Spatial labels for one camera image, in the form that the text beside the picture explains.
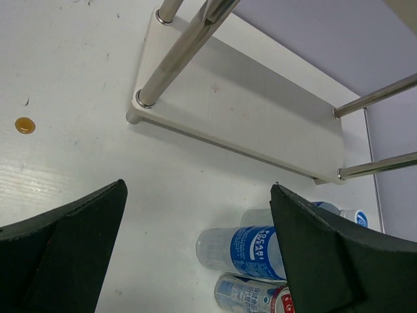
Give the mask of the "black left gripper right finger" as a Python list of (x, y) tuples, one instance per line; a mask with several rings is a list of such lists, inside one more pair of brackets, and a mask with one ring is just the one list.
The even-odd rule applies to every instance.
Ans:
[(359, 226), (276, 183), (270, 208), (296, 312), (415, 312), (416, 243)]

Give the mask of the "silver blue can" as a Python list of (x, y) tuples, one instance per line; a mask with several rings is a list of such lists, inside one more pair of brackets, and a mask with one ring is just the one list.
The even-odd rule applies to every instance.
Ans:
[(237, 275), (221, 276), (214, 289), (218, 306), (227, 312), (295, 313), (285, 283), (262, 282)]

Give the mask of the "Pocari Sweat bottle front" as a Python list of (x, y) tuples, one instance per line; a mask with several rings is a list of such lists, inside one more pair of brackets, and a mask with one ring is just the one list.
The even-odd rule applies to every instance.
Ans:
[(195, 244), (197, 259), (207, 269), (265, 280), (286, 280), (274, 226), (211, 228)]

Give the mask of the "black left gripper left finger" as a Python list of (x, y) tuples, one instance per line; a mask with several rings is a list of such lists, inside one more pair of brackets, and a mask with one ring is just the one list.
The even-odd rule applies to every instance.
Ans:
[(124, 214), (119, 179), (1, 226), (2, 312), (94, 312)]

